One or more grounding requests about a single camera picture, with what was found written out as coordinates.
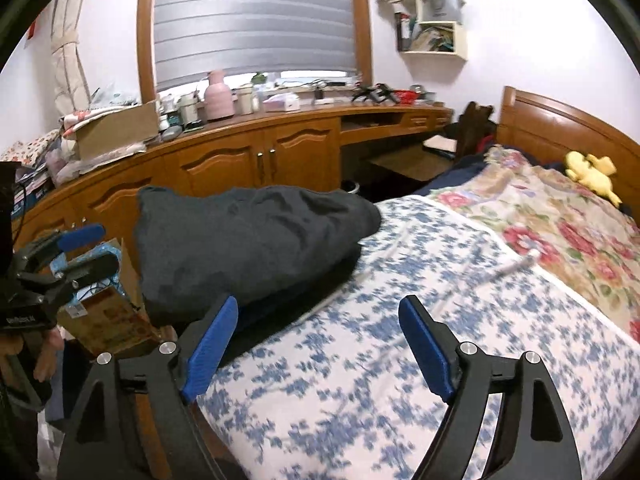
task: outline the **red bowl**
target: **red bowl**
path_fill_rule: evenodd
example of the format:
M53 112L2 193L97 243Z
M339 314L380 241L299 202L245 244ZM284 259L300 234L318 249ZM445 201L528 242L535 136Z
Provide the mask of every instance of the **red bowl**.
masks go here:
M400 99L401 105L412 105L414 101L418 98L418 92L414 92L413 90L394 90L394 94L398 96Z

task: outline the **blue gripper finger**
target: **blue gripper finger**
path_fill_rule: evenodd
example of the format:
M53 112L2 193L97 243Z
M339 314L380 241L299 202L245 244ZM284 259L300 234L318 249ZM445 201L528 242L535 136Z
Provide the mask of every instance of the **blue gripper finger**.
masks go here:
M456 393L457 387L455 375L458 363L454 357L457 346L455 336L445 325L434 322L415 296L407 296L400 301L398 317L400 328L409 343L411 352L414 353L427 386L444 402L449 402ZM434 333L436 325L441 325L450 334L450 337L447 335L446 340L441 341L444 348L437 341L442 339L444 334Z
M187 380L181 390L184 400L193 402L207 391L237 324L238 303L230 296L187 361Z
M89 224L75 231L62 233L58 240L58 248L63 253L70 253L80 247L93 245L104 238L104 227L102 224Z

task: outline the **pink vase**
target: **pink vase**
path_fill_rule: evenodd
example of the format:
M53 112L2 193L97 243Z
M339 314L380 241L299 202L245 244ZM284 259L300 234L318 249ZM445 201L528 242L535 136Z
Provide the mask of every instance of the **pink vase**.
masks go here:
M204 109L209 121L234 114L233 96L231 89L225 84L225 73L222 70L209 72L209 86L204 91Z

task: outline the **metal screw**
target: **metal screw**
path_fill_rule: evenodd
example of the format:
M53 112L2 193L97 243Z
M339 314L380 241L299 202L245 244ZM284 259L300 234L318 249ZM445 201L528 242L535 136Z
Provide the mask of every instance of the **metal screw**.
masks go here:
M110 361L111 361L111 354L109 352L102 352L100 355L98 355L98 358L96 359L96 362L99 365L108 364Z
M524 354L524 358L533 365L540 362L540 356L535 352L527 352L526 354Z
M173 341L167 341L160 345L160 353L164 355L169 355L175 352L176 345Z
M466 341L460 345L460 350L463 354L473 355L478 351L478 347L473 343Z

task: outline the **blue clamp handle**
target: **blue clamp handle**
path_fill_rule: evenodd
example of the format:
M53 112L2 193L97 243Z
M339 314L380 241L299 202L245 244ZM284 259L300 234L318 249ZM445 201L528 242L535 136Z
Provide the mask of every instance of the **blue clamp handle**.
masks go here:
M58 248L63 253L69 253L80 247L99 242L104 235L105 230L101 224L89 224L75 231L62 233L58 239Z
M216 301L206 316L191 323L178 340L184 381L180 392L186 402L207 391L237 324L238 302L229 296Z
M433 320L415 296L400 301L398 317L427 386L444 402L452 402L462 378L456 354L459 341L449 327Z

